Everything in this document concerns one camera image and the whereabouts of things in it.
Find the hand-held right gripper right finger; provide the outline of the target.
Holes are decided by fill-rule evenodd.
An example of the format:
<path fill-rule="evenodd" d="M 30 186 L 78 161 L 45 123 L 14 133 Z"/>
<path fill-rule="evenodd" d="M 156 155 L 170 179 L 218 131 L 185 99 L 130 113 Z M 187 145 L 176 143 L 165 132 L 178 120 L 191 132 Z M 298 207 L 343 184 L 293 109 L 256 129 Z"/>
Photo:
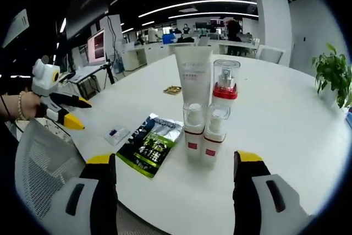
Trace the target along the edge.
<path fill-rule="evenodd" d="M 233 201 L 234 234 L 299 234 L 314 218 L 298 192 L 251 152 L 234 152 Z"/>

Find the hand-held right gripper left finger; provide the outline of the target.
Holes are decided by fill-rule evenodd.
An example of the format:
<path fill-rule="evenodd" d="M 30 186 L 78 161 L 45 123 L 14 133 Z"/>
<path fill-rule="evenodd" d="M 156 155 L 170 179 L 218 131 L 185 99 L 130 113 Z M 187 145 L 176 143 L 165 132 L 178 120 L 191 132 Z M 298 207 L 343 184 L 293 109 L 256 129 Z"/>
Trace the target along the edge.
<path fill-rule="evenodd" d="M 117 234 L 116 155 L 90 158 L 57 191 L 45 216 L 49 234 Z"/>

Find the person's left hand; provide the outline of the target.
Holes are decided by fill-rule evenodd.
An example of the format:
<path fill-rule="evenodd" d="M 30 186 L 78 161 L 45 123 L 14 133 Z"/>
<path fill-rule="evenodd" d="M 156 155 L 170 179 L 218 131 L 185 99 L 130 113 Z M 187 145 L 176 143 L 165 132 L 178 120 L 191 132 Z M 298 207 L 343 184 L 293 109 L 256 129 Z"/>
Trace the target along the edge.
<path fill-rule="evenodd" d="M 22 95 L 21 110 L 26 119 L 46 116 L 46 109 L 41 106 L 40 97 L 33 92 L 25 92 Z"/>

